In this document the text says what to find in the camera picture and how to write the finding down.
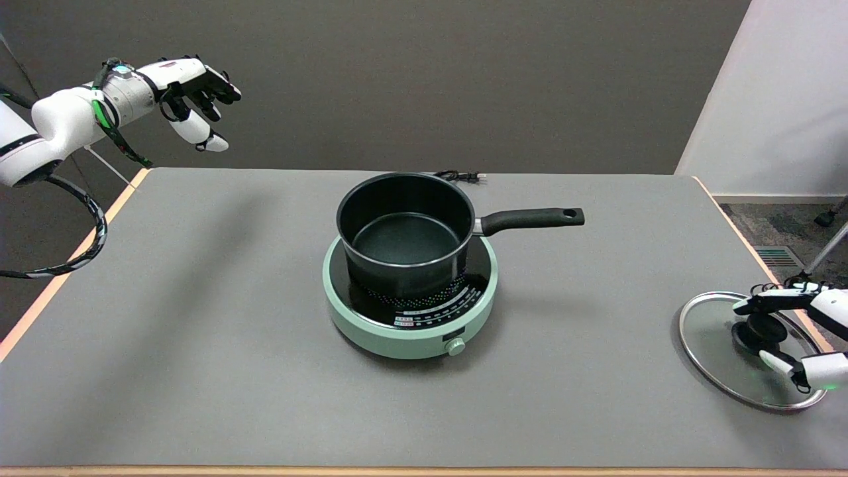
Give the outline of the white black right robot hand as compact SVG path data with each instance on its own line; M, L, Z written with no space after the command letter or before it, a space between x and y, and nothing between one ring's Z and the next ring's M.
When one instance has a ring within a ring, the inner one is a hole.
M812 321L846 341L846 290L809 282L788 289L769 287L738 301L732 309L745 318L732 326L734 343L760 358L772 371L786 376L799 392L826 392L846 386L846 353L833 351L796 360L780 349L788 331L776 318L778 312L803 310Z

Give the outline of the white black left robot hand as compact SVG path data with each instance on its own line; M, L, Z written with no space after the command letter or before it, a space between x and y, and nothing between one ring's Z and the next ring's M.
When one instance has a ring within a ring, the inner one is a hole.
M161 62L156 72L164 78L158 106L173 130L197 151L226 151L229 142L210 124L221 120L218 103L232 105L242 99L227 73L196 57Z

